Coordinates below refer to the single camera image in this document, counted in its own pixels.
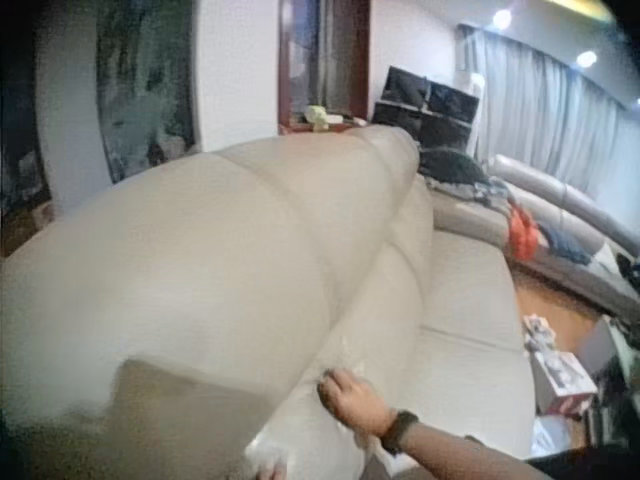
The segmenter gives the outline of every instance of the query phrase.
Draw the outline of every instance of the box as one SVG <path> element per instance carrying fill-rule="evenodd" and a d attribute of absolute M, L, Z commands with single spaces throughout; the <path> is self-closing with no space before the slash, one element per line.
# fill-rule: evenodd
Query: box
<path fill-rule="evenodd" d="M 550 350 L 534 352 L 531 369 L 536 402 L 543 415 L 580 415 L 598 389 L 574 354 Z"/>

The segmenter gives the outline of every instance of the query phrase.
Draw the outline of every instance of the sofa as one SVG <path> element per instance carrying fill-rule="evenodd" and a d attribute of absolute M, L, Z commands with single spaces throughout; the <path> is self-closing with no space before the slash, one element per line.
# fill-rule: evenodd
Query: sofa
<path fill-rule="evenodd" d="M 528 456 L 533 380 L 500 248 L 434 229 L 411 138 L 299 134 L 164 164 L 2 266 L 2 409 L 33 478 L 417 474 L 321 406 L 333 366 Z"/>
<path fill-rule="evenodd" d="M 533 259 L 522 262 L 551 278 L 597 306 L 631 320 L 640 321 L 640 295 L 620 275 L 614 262 L 601 260 L 604 248 L 633 261 L 640 255 L 640 237 L 599 209 L 593 200 L 556 178 L 522 162 L 496 155 L 486 164 L 489 175 L 503 179 L 516 201 L 559 231 L 570 233 L 594 258 L 589 265 L 578 265 L 553 256 L 540 235 Z"/>

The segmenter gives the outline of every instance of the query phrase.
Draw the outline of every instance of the sofa backrest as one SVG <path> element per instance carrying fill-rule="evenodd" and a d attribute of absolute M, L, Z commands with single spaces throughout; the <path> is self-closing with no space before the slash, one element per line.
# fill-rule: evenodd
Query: sofa backrest
<path fill-rule="evenodd" d="M 417 166 L 396 128 L 265 139 L 149 170 L 55 222 L 3 265 L 7 421 L 56 468 L 215 473 L 349 306 Z"/>
<path fill-rule="evenodd" d="M 489 175 L 515 185 L 519 193 L 527 192 L 522 202 L 534 217 L 541 215 L 540 218 L 548 221 L 549 217 L 555 218 L 560 209 L 561 228 L 571 232 L 588 253 L 596 253 L 607 241 L 614 251 L 630 257 L 640 255 L 640 238 L 571 185 L 504 155 L 489 159 L 486 170 Z"/>

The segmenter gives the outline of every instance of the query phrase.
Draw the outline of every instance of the white curtain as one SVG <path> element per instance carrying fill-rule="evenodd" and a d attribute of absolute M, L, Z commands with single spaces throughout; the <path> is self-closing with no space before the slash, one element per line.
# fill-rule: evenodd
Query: white curtain
<path fill-rule="evenodd" d="M 621 106 L 579 72 L 497 34 L 460 25 L 461 69 L 486 81 L 476 156 L 503 154 L 596 197 Z"/>

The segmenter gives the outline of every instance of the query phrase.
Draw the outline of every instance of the black watch strap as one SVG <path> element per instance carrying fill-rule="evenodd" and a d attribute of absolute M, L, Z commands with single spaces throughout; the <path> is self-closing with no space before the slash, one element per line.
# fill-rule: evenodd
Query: black watch strap
<path fill-rule="evenodd" d="M 407 429 L 417 421 L 418 417 L 413 413 L 407 410 L 400 410 L 387 433 L 380 439 L 382 448 L 394 456 L 401 453 L 400 440 L 402 440 Z"/>

